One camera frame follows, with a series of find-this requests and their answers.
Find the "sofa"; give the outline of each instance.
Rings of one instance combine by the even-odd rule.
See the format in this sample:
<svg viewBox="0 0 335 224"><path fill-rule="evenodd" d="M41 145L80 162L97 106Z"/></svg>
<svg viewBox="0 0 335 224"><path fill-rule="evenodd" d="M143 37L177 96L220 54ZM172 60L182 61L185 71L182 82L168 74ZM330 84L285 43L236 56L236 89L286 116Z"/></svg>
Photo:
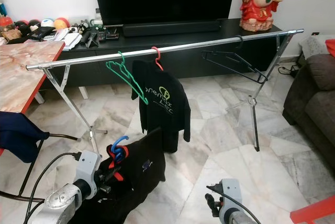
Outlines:
<svg viewBox="0 0 335 224"><path fill-rule="evenodd" d="M335 57L307 59L289 89L283 116L301 127L335 169Z"/></svg>

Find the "soundbar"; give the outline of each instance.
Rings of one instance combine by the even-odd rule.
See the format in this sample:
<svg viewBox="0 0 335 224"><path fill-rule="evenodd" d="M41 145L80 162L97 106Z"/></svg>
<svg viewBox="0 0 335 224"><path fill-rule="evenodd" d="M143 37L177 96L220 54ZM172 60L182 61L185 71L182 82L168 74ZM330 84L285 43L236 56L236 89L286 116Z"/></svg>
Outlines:
<svg viewBox="0 0 335 224"><path fill-rule="evenodd" d="M127 24L123 26L125 37L217 31L219 29L220 29L220 22L218 20L173 22L173 23Z"/></svg>

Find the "blue hanger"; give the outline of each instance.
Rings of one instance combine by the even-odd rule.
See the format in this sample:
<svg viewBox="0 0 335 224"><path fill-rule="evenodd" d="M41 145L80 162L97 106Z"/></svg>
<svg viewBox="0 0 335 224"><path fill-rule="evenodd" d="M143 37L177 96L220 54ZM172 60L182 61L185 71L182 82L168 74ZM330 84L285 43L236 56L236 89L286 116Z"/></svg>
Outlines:
<svg viewBox="0 0 335 224"><path fill-rule="evenodd" d="M117 144L119 142L121 142L121 140L123 140L123 139L129 139L129 137L128 136L122 136L117 141L115 141L115 143L110 147L110 151L115 154L115 158L114 158L115 162L119 162L124 158L123 157L123 149L122 148L117 148Z"/></svg>
<svg viewBox="0 0 335 224"><path fill-rule="evenodd" d="M137 95L143 100L143 102L147 105L149 102L147 100L147 98L144 96L144 92L142 91L141 87L139 86L139 84L135 81L134 77L130 74L130 72L127 70L126 66L125 66L125 58L124 55L122 55L121 51L118 51L117 53L119 53L122 57L122 62L120 63L116 63L114 61L108 61L106 62L106 66L107 68L109 68L111 71L113 71L116 75L118 75L120 78L122 78L136 93ZM116 71L113 70L113 68L110 66L111 64L116 65L120 68L120 72L127 78L125 79L123 76L121 76L119 73L117 73ZM136 86L137 89L135 87L133 87L131 85L131 81L133 81Z"/></svg>

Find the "navy blue cloth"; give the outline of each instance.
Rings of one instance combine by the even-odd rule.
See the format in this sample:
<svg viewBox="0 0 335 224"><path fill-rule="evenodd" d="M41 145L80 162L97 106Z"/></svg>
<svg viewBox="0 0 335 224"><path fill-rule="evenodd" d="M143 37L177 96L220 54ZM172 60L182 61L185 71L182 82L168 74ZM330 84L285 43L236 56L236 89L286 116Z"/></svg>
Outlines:
<svg viewBox="0 0 335 224"><path fill-rule="evenodd" d="M49 137L22 113L0 111L0 148L7 149L25 163L37 158L36 142Z"/></svg>

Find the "figurine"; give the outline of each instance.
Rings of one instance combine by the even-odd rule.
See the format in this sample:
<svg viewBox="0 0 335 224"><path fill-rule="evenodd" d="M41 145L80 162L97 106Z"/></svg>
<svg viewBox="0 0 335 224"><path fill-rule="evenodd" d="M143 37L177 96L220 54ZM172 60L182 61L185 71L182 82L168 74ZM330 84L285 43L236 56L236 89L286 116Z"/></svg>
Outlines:
<svg viewBox="0 0 335 224"><path fill-rule="evenodd" d="M240 26L248 31L268 30L272 28L271 11L276 12L282 0L242 0L242 18Z"/></svg>

